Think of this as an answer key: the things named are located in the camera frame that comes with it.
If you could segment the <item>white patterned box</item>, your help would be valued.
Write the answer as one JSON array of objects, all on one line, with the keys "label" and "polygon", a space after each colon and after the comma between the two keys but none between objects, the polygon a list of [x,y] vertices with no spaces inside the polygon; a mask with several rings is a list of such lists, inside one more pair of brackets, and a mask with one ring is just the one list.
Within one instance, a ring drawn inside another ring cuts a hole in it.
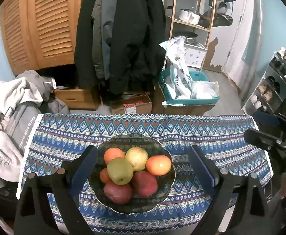
[{"label": "white patterned box", "polygon": [[194,45],[185,43],[184,50],[186,65],[195,69],[201,69],[208,49],[206,49],[201,43],[196,42]]}]

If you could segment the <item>wooden louvered cabinet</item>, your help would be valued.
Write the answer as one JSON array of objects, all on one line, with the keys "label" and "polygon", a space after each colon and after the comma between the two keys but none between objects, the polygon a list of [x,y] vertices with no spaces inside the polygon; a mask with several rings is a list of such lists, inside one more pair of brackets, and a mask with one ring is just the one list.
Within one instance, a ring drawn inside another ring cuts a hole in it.
[{"label": "wooden louvered cabinet", "polygon": [[14,75],[74,63],[82,0],[4,0],[2,41]]}]

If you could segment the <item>yellow-green pear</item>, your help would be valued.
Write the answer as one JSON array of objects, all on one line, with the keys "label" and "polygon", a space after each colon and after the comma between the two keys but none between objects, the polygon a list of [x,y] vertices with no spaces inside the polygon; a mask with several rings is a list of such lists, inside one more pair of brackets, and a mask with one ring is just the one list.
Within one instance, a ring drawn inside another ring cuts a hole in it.
[{"label": "yellow-green pear", "polygon": [[107,172],[117,185],[128,184],[133,177],[133,167],[125,158],[115,158],[109,162]]}]

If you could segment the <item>dark red apple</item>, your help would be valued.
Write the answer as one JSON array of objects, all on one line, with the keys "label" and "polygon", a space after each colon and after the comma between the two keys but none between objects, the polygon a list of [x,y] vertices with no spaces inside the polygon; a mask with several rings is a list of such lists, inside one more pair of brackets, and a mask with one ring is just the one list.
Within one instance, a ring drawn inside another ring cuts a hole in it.
[{"label": "dark red apple", "polygon": [[132,187],[129,184],[117,185],[114,182],[108,182],[103,191],[109,200],[118,205],[127,203],[133,195]]}]

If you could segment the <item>dark patterned plate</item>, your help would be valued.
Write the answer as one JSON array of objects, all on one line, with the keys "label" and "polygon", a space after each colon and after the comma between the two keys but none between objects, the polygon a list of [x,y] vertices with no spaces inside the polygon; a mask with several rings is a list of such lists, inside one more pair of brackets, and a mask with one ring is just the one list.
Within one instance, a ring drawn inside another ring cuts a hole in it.
[{"label": "dark patterned plate", "polygon": [[164,202],[176,178],[168,150],[142,134],[101,143],[88,182],[96,199],[118,214],[151,211]]}]

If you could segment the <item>yellow pear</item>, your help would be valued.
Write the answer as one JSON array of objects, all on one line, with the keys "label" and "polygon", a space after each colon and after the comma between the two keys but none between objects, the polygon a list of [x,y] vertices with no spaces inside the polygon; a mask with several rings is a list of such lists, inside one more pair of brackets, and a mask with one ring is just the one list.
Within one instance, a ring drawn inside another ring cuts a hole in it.
[{"label": "yellow pear", "polygon": [[143,171],[148,158],[147,151],[140,147],[131,147],[125,155],[125,159],[132,165],[134,171]]}]

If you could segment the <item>grey clothes pile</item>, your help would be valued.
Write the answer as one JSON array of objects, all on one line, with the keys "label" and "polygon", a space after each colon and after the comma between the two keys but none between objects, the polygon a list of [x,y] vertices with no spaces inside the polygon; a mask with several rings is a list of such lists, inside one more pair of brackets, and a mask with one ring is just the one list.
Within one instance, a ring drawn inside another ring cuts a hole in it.
[{"label": "grey clothes pile", "polygon": [[0,81],[0,188],[17,182],[27,143],[41,113],[69,113],[53,95],[54,78],[27,70],[14,80]]}]

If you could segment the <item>hanging dark jackets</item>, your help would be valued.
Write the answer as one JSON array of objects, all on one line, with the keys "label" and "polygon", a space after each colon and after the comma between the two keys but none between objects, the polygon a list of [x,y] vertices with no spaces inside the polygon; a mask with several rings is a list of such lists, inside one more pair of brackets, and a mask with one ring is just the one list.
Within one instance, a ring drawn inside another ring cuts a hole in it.
[{"label": "hanging dark jackets", "polygon": [[162,0],[83,0],[74,62],[79,87],[104,92],[150,92],[164,62]]}]

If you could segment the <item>grey shoe rack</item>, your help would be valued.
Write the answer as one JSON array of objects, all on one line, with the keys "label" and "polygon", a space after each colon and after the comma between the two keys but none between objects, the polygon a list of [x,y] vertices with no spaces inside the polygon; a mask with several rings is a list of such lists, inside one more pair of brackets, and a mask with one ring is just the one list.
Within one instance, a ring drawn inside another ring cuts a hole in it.
[{"label": "grey shoe rack", "polygon": [[256,111],[274,114],[286,99],[286,48],[281,47],[273,56],[259,83],[242,107],[246,115]]}]

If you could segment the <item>brown cardboard box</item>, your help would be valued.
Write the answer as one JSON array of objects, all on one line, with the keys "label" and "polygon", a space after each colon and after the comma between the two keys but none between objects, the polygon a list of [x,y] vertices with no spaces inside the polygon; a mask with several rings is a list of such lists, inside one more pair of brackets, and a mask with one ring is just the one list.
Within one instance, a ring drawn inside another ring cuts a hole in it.
[{"label": "brown cardboard box", "polygon": [[97,110],[101,104],[95,89],[54,90],[54,95],[70,109]]}]

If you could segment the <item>small orange on plate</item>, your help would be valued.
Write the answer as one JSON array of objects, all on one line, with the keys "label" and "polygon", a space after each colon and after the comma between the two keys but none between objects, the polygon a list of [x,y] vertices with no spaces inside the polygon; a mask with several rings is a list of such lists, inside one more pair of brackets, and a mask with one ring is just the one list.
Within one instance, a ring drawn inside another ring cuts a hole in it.
[{"label": "small orange on plate", "polygon": [[104,168],[101,170],[99,177],[100,177],[101,182],[103,183],[108,183],[112,181],[107,172],[107,168]]}]

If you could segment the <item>teal storage box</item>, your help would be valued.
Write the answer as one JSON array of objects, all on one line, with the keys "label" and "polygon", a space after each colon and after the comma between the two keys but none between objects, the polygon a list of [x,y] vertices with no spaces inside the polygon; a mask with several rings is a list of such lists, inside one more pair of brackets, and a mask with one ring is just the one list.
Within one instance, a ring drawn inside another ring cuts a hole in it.
[{"label": "teal storage box", "polygon": [[163,105],[201,106],[215,105],[219,97],[219,84],[211,82],[203,72],[190,71],[191,80],[176,79],[169,69],[159,75],[159,86],[164,94]]}]

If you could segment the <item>white printed plastic bag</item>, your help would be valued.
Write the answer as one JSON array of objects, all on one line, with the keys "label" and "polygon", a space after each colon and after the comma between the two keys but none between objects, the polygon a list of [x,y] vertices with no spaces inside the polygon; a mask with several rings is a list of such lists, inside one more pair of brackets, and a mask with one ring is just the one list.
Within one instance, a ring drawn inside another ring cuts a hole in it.
[{"label": "white printed plastic bag", "polygon": [[184,41],[185,36],[178,36],[159,45],[166,52],[165,59],[170,61],[170,79],[175,99],[189,100],[192,97],[193,79],[185,62]]}]

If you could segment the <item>cardboard box with red label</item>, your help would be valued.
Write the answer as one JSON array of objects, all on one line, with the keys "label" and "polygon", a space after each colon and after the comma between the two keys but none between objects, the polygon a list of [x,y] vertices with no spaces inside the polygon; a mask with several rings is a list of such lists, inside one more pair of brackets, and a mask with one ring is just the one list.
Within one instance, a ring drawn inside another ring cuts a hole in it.
[{"label": "cardboard box with red label", "polygon": [[122,99],[110,104],[111,112],[117,114],[151,114],[153,103],[147,94]]}]

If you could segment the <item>large orange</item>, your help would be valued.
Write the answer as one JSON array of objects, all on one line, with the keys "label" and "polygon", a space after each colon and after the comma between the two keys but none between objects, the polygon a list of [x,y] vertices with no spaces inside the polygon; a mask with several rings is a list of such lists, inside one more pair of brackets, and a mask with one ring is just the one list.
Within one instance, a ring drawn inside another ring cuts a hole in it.
[{"label": "large orange", "polygon": [[167,174],[172,167],[172,162],[165,155],[151,156],[146,162],[147,171],[154,176]]}]

